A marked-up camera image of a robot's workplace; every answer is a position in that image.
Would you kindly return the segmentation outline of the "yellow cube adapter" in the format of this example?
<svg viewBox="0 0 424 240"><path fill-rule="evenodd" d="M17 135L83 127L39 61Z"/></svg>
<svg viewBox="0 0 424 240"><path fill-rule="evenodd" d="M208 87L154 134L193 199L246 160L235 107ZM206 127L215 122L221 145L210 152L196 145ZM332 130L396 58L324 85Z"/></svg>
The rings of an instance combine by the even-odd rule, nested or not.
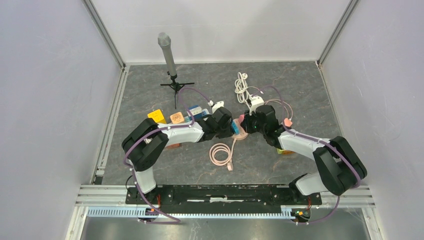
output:
<svg viewBox="0 0 424 240"><path fill-rule="evenodd" d="M148 113L147 117L153 119L158 124L167 124L166 118L160 109Z"/></svg>

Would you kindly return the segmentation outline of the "pink round socket with cable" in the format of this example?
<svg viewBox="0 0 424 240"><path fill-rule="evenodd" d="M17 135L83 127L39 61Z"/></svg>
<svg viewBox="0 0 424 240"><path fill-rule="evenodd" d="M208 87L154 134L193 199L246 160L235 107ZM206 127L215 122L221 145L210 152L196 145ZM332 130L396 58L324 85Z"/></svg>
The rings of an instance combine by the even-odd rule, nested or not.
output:
<svg viewBox="0 0 424 240"><path fill-rule="evenodd" d="M234 154L234 147L237 141L242 141L248 137L248 133L244 130L241 130L239 134L235 134L232 136L232 144L231 146L228 146L224 143L216 143L209 149L209 160L212 164L218 167L226 166L227 170L232 172L234 170L233 165L233 154ZM216 154L219 152L224 152L227 154L226 159L224 160L218 160L216 158Z"/></svg>

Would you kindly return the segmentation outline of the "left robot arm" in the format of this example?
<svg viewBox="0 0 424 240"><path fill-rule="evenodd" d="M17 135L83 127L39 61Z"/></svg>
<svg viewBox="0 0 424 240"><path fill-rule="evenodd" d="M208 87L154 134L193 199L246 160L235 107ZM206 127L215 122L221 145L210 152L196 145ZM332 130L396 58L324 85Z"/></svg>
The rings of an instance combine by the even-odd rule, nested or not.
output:
<svg viewBox="0 0 424 240"><path fill-rule="evenodd" d="M162 124L152 118L143 120L121 144L124 163L132 167L139 199L145 204L156 200L153 166L166 147L229 138L234 134L232 121L231 112L223 106L192 122Z"/></svg>

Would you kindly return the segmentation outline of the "pink adapter plug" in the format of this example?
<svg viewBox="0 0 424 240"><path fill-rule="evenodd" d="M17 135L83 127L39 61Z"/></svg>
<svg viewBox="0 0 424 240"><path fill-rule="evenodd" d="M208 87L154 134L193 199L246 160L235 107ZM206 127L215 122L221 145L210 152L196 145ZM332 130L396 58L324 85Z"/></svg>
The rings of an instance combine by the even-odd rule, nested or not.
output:
<svg viewBox="0 0 424 240"><path fill-rule="evenodd" d="M239 123L239 124L241 124L241 123L244 121L244 119L245 119L245 115L244 115L244 114L241 114L241 115L238 117L238 123Z"/></svg>

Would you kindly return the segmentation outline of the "blue adapter plug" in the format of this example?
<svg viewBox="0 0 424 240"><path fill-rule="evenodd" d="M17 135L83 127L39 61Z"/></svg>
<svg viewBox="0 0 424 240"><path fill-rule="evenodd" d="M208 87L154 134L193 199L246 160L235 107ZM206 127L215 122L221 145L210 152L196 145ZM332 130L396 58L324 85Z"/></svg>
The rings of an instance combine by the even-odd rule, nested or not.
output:
<svg viewBox="0 0 424 240"><path fill-rule="evenodd" d="M233 130L233 132L234 132L234 135L239 135L239 134L240 134L240 130L239 130L239 127L237 126L237 121L236 121L236 119L233 119L233 120L232 120L232 122L231 122L231 127L232 127L232 130Z"/></svg>

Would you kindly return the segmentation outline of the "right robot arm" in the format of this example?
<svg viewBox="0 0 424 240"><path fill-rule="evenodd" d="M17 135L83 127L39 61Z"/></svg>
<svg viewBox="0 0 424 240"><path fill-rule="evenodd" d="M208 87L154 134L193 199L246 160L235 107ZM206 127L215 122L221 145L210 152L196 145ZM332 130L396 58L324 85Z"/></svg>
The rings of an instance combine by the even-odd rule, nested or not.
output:
<svg viewBox="0 0 424 240"><path fill-rule="evenodd" d="M368 175L344 137L318 138L301 133L279 122L271 105L245 111L240 125L248 134L262 134L272 147L295 152L315 162L315 173L304 174L290 183L288 196L295 204L302 204L314 193L330 192L341 196L347 190L359 187Z"/></svg>

